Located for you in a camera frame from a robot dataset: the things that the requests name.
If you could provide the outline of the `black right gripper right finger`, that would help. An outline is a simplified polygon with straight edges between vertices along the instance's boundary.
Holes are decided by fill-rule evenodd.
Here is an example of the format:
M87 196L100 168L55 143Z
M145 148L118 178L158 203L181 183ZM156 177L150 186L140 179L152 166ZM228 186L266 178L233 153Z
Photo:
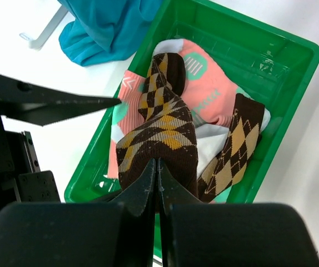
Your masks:
M185 212L200 201L172 176L163 159L158 160L157 183L163 266L184 266L193 239Z

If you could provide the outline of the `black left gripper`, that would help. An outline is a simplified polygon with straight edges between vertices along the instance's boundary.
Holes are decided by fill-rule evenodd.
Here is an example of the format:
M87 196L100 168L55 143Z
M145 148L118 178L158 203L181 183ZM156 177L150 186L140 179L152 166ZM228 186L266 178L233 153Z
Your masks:
M118 98L56 101L59 93L0 75L0 203L60 201L51 171L41 171L29 131L7 131L2 116L45 126L105 110Z

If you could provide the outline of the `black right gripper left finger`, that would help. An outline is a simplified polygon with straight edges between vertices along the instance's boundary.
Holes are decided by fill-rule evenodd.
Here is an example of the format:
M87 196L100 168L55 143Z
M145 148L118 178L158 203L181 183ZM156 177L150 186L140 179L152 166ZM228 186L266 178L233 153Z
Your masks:
M156 160L147 163L139 178L102 211L97 237L99 266L152 266Z

